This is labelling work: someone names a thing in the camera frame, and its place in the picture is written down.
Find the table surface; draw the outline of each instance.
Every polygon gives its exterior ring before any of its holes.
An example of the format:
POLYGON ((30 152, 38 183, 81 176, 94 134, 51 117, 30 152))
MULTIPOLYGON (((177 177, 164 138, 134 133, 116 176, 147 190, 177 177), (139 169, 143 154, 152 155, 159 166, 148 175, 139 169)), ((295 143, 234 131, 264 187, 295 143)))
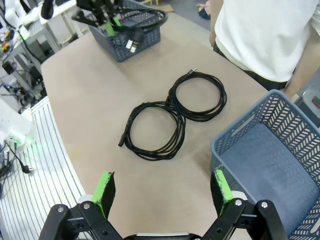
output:
MULTIPOLYGON (((174 18, 161 27, 161 42, 123 63, 114 61, 87 34, 42 65, 59 132, 87 194, 103 171, 115 171, 116 197, 109 220, 118 232, 183 232, 203 235, 217 217, 210 191, 211 141, 267 91, 239 68, 185 35, 174 18), (190 69, 221 79, 223 111, 209 122, 187 120, 184 143, 171 160, 150 162, 118 142, 132 109, 142 101, 164 101, 190 69)), ((177 93, 189 109, 215 105, 218 90, 203 79, 183 83, 177 93)), ((143 111, 132 141, 152 150, 175 129, 161 110, 143 111)), ((245 231, 235 238, 247 239, 245 231)))

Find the green tape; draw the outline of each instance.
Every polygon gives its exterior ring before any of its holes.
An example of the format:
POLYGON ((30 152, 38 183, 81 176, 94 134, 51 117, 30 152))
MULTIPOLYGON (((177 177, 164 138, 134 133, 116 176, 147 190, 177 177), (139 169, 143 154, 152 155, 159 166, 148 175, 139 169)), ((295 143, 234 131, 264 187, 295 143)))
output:
POLYGON ((115 30, 112 27, 110 22, 107 22, 105 24, 105 30, 106 30, 106 32, 108 33, 109 36, 115 36, 116 35, 116 32, 115 32, 115 30))
POLYGON ((232 195, 231 189, 221 169, 217 169, 214 171, 214 177, 217 180, 223 197, 223 205, 219 214, 221 215, 224 212, 226 205, 234 198, 234 196, 232 195))
POLYGON ((93 202, 96 206, 100 208, 101 213, 104 218, 106 218, 103 207, 102 207, 102 197, 105 192, 105 188, 110 181, 112 176, 112 172, 104 172, 99 180, 98 185, 95 188, 94 194, 91 198, 91 202, 93 202))
POLYGON ((117 26, 121 27, 121 23, 119 22, 119 19, 116 16, 113 17, 113 20, 117 26))

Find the white shirt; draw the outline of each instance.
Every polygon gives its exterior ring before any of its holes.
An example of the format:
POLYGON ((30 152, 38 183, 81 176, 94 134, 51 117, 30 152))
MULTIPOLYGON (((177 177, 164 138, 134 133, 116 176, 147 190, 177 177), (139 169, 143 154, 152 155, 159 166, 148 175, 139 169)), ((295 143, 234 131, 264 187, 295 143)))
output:
POLYGON ((224 0, 214 30, 233 64, 281 83, 300 60, 310 24, 320 35, 319 0, 224 0))

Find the white slatted platform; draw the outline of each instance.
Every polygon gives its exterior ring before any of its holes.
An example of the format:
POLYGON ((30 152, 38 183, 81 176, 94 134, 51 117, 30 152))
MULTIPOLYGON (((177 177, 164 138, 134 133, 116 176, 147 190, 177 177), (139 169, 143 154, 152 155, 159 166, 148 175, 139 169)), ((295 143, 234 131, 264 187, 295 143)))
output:
MULTIPOLYGON (((48 97, 31 112, 36 140, 18 156, 34 172, 24 174, 19 162, 14 161, 0 199, 4 240, 37 240, 53 205, 73 207, 85 194, 64 148, 48 97)), ((87 233, 79 238, 91 239, 87 233)))

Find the gray basket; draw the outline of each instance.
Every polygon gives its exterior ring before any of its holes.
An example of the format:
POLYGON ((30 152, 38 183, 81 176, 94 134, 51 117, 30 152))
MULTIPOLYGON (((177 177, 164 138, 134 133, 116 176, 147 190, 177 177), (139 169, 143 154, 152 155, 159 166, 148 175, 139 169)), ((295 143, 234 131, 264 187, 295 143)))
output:
POLYGON ((211 144, 211 171, 231 190, 269 199, 289 239, 319 239, 320 132, 282 92, 270 91, 211 144))
MULTIPOLYGON (((148 7, 131 0, 123 0, 123 6, 125 8, 131 9, 147 9, 148 7)), ((125 26, 143 26, 155 23, 159 20, 159 17, 145 12, 133 17, 126 18, 124 22, 121 22, 125 26)), ((105 29, 105 26, 93 27, 89 26, 90 31, 92 32, 95 40, 110 54, 117 62, 123 62, 128 58, 136 55, 143 50, 151 47, 152 45, 160 42, 160 27, 157 27, 151 31, 148 31, 144 34, 144 41, 139 48, 136 49, 135 53, 130 52, 126 48, 128 38, 125 34, 117 32, 115 36, 108 36, 108 33, 105 29)))

